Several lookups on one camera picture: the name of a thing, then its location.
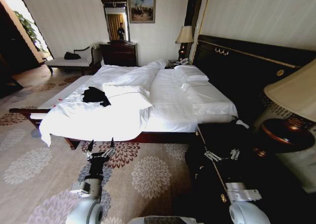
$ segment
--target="beige lamp shade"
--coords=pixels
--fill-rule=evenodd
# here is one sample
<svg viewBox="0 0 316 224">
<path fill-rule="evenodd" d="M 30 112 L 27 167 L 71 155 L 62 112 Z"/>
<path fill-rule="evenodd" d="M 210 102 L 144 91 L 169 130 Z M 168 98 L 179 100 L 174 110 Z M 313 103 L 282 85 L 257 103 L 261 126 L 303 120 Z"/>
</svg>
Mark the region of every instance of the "beige lamp shade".
<svg viewBox="0 0 316 224">
<path fill-rule="evenodd" d="M 176 43 L 193 42 L 192 26 L 184 26 L 181 28 L 180 34 L 176 39 Z"/>
<path fill-rule="evenodd" d="M 316 122 L 316 59 L 264 91 L 283 108 Z"/>
</svg>

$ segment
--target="potted plant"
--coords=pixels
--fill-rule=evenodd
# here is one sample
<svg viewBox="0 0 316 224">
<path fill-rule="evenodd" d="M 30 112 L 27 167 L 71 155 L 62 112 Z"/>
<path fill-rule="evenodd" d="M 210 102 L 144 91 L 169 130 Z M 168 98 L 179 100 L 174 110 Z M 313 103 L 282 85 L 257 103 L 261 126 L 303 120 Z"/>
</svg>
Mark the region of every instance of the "potted plant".
<svg viewBox="0 0 316 224">
<path fill-rule="evenodd" d="M 38 37 L 37 37 L 33 27 L 32 27 L 33 23 L 30 20 L 24 18 L 23 15 L 21 13 L 19 13 L 18 11 L 14 11 L 14 13 L 17 16 L 17 18 L 19 19 L 19 21 L 22 24 L 23 28 L 25 29 L 26 33 L 29 35 L 29 38 L 31 39 L 34 46 L 36 47 L 36 49 L 40 53 L 41 57 L 47 58 L 48 56 L 50 56 L 50 53 L 43 49 L 43 45 L 40 43 L 40 41 L 39 41 L 39 39 L 38 39 Z"/>
</svg>

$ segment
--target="wall mirror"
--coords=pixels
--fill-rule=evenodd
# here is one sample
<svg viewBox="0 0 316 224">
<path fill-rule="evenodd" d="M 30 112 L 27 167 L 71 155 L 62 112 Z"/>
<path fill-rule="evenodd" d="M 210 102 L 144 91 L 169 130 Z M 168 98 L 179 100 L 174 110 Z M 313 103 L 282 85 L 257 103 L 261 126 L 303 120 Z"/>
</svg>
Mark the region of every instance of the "wall mirror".
<svg viewBox="0 0 316 224">
<path fill-rule="evenodd" d="M 110 41 L 130 41 L 127 0 L 101 0 Z"/>
</svg>

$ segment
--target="black clothing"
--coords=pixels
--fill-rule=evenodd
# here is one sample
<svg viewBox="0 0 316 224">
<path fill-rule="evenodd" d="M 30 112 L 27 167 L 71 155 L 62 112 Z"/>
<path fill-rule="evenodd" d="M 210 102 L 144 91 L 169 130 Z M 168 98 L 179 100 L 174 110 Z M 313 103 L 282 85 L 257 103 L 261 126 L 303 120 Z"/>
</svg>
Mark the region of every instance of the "black clothing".
<svg viewBox="0 0 316 224">
<path fill-rule="evenodd" d="M 89 87 L 89 89 L 84 91 L 83 95 L 83 102 L 101 102 L 100 105 L 104 107 L 111 104 L 105 93 L 95 87 Z"/>
<path fill-rule="evenodd" d="M 78 54 L 66 52 L 64 59 L 65 60 L 77 60 L 77 59 L 81 59 L 81 57 Z"/>
<path fill-rule="evenodd" d="M 124 28 L 118 28 L 118 36 L 120 40 L 124 40 L 124 35 L 123 33 L 125 33 Z"/>
</svg>

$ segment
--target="footboard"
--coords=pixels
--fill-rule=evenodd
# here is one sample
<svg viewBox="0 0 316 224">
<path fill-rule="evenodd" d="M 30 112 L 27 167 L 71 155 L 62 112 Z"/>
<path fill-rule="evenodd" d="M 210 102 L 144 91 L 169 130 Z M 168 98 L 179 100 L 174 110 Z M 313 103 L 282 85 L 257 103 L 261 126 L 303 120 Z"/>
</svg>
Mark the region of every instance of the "footboard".
<svg viewBox="0 0 316 224">
<path fill-rule="evenodd" d="M 24 115 L 37 129 L 40 126 L 41 119 L 32 119 L 31 113 L 41 113 L 47 114 L 50 109 L 20 109 L 20 108 L 11 108 L 9 110 L 10 113 L 20 113 Z"/>
<path fill-rule="evenodd" d="M 20 113 L 24 115 L 37 129 L 40 126 L 41 119 L 32 119 L 32 113 L 41 113 L 47 114 L 50 109 L 20 109 L 20 108 L 11 108 L 10 113 Z M 135 139 L 124 141 L 129 143 L 187 143 L 189 144 L 194 138 L 195 133 L 180 133 L 180 132 L 142 132 Z M 70 145 L 72 150 L 75 150 L 79 145 L 81 140 L 64 138 L 67 143 Z"/>
</svg>

